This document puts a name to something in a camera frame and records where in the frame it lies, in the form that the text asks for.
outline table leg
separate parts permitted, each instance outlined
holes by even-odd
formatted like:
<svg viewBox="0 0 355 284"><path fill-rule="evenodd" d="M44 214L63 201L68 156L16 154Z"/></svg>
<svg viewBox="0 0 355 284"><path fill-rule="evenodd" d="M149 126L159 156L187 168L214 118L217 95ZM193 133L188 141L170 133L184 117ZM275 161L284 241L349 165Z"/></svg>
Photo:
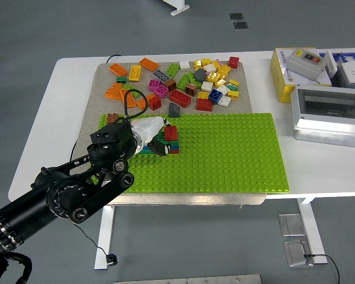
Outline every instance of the table leg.
<svg viewBox="0 0 355 284"><path fill-rule="evenodd" d="M325 254L320 232L318 231L317 223L315 222L312 205L310 203L304 203L306 200L306 198L298 198L297 203L300 209L302 223L304 224L311 254ZM327 263L327 258L325 256L313 257L313 263Z"/></svg>
<svg viewBox="0 0 355 284"><path fill-rule="evenodd" d="M104 206L102 210L100 233L98 246L102 247L106 254L111 248L111 239L113 231L114 206ZM101 249L96 251L95 269L107 269L107 258Z"/></svg>

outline yellow lego brick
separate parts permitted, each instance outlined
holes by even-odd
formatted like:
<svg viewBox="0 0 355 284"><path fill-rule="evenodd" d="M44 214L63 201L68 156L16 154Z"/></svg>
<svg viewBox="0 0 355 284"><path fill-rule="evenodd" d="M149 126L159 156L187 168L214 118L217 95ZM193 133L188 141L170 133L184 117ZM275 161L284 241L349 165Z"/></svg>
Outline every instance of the yellow lego brick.
<svg viewBox="0 0 355 284"><path fill-rule="evenodd" d="M199 92L198 99L208 99L209 93L208 92Z"/></svg>
<svg viewBox="0 0 355 284"><path fill-rule="evenodd" d="M218 71L218 69L221 67L220 64L216 60L213 60L212 64L214 65L216 71Z"/></svg>
<svg viewBox="0 0 355 284"><path fill-rule="evenodd" d="M205 65L208 65L208 64L211 64L212 63L212 60L210 58L204 58L204 59L201 59L201 64L203 66Z"/></svg>
<svg viewBox="0 0 355 284"><path fill-rule="evenodd" d="M206 78L206 80L208 82L212 82L212 83L217 83L219 79L220 79L220 76L216 72L210 73L208 75L208 77Z"/></svg>
<svg viewBox="0 0 355 284"><path fill-rule="evenodd" d="M220 79L225 79L226 77L227 77L227 75L228 75L228 73L226 73L226 72L224 72L224 71L222 71L222 70L219 70L218 72L217 72L217 74L218 74L218 79L220 80Z"/></svg>
<svg viewBox="0 0 355 284"><path fill-rule="evenodd" d="M221 79L215 84L215 87L219 88L219 87L221 87L222 85L225 85L225 84L226 84L226 81L224 79Z"/></svg>
<svg viewBox="0 0 355 284"><path fill-rule="evenodd" d="M229 80L229 83L230 83L230 84L233 84L234 86L239 87L239 83L238 83L237 81L234 81L234 80L230 79L230 80Z"/></svg>
<svg viewBox="0 0 355 284"><path fill-rule="evenodd" d="M239 92L238 91L229 91L229 93L227 93L227 96L232 99L238 99Z"/></svg>
<svg viewBox="0 0 355 284"><path fill-rule="evenodd" d="M196 60L193 66L196 70L201 68L202 67L201 60Z"/></svg>
<svg viewBox="0 0 355 284"><path fill-rule="evenodd" d="M133 65L130 69L129 80L139 82L141 79L142 68L140 65Z"/></svg>
<svg viewBox="0 0 355 284"><path fill-rule="evenodd" d="M230 70L231 70L231 67L229 67L225 64L222 64L222 66L218 69L218 71L223 71L226 74L229 74Z"/></svg>

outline metal floor plate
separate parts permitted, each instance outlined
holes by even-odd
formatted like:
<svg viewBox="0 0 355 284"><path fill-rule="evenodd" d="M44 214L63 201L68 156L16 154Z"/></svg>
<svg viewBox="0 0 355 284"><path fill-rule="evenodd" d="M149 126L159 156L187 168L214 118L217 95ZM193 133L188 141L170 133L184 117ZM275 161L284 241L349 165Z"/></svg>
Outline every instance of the metal floor plate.
<svg viewBox="0 0 355 284"><path fill-rule="evenodd" d="M114 284L262 284L260 274L114 282Z"/></svg>

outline black cable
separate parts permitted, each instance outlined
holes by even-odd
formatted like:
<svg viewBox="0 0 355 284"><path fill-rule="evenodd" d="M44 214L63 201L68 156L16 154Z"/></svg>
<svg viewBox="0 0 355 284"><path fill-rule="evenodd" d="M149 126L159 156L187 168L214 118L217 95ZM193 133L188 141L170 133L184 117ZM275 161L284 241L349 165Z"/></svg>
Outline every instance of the black cable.
<svg viewBox="0 0 355 284"><path fill-rule="evenodd" d="M99 248L102 250L102 252L105 254L105 257L106 257L106 263L109 265L109 266L113 266L113 265L116 265L118 263L118 257L112 253L110 254L106 254L105 253L105 250L102 248L102 247L99 247L95 241L93 241L93 239L91 239L90 237L88 237L86 235L86 233L84 233L83 229L81 229L78 225L76 225L75 223L72 223L76 228L78 228L79 230L81 230L81 232L83 232L83 234L85 235L85 237L90 240L91 242L93 242L93 244L95 245L95 247Z"/></svg>
<svg viewBox="0 0 355 284"><path fill-rule="evenodd" d="M108 60L106 62L108 63L110 58L115 57L115 56L122 56L122 55L119 55L119 54L112 55L111 57L108 58Z"/></svg>
<svg viewBox="0 0 355 284"><path fill-rule="evenodd" d="M339 275L339 270L338 270L338 267L337 267L335 261L327 254L304 254L304 258L315 257L315 256L326 256L334 263L335 269L337 269L337 273L338 273L338 284L339 284L340 283L340 275Z"/></svg>
<svg viewBox="0 0 355 284"><path fill-rule="evenodd" d="M5 257L10 260L16 260L20 264L24 265L24 272L22 273L22 276L18 278L16 284L26 284L31 274L31 259L21 253L7 253Z"/></svg>
<svg viewBox="0 0 355 284"><path fill-rule="evenodd" d="M127 120L131 120L133 118L139 117L141 114L144 114L147 111L147 108L149 107L149 103L147 102L147 98L141 91L136 90L136 89L130 89L125 93L125 96L124 96L124 109L125 109L124 111L125 111L126 116L128 116L128 100L127 100L127 98L128 98L128 94L130 92L139 93L145 101L145 107L138 114L130 115L129 117L127 117Z"/></svg>
<svg viewBox="0 0 355 284"><path fill-rule="evenodd" d="M71 156L70 156L70 162L72 161L73 151L75 150L75 147L76 147L77 143L78 143L78 141L76 140L75 145L72 147Z"/></svg>

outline green lego brick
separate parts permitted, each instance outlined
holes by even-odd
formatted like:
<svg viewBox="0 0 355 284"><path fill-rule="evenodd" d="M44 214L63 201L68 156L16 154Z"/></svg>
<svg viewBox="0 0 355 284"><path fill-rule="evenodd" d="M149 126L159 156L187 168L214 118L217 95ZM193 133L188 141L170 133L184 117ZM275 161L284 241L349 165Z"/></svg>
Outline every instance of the green lego brick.
<svg viewBox="0 0 355 284"><path fill-rule="evenodd" d="M166 74L171 78L174 78L178 71L179 71L179 65L176 63L171 63L166 71Z"/></svg>
<svg viewBox="0 0 355 284"><path fill-rule="evenodd" d="M238 87L235 86L235 85L233 85L233 84L229 84L229 85L227 85L227 87L228 87L229 89L231 89L232 91L237 91L237 90L238 90Z"/></svg>
<svg viewBox="0 0 355 284"><path fill-rule="evenodd" d="M100 117L100 122L99 122L99 128L98 130L100 130L101 128L103 128L104 126L106 126L107 124L107 118L108 115L107 114L102 114Z"/></svg>
<svg viewBox="0 0 355 284"><path fill-rule="evenodd" d="M122 86L121 89L125 89L125 90L136 89L136 90L142 92L139 88L136 88L136 87L134 87L134 86L131 86L130 84L125 84L124 86ZM140 96L140 94L139 94L139 93L136 93L136 92L132 92L131 94L132 94L133 97L135 97L135 98L138 98L138 97Z"/></svg>
<svg viewBox="0 0 355 284"><path fill-rule="evenodd" d="M126 192L289 192L271 114L186 114L168 120L179 129L180 153L129 159L135 182Z"/></svg>
<svg viewBox="0 0 355 284"><path fill-rule="evenodd" d="M180 91L185 92L185 87L189 83L189 78L187 74L184 74L179 83L176 85L176 88Z"/></svg>
<svg viewBox="0 0 355 284"><path fill-rule="evenodd" d="M194 84L197 88L201 88L202 83L197 81L196 77L193 75L193 72L188 72L188 78L191 84Z"/></svg>
<svg viewBox="0 0 355 284"><path fill-rule="evenodd" d="M117 77L116 82L126 84L126 77Z"/></svg>

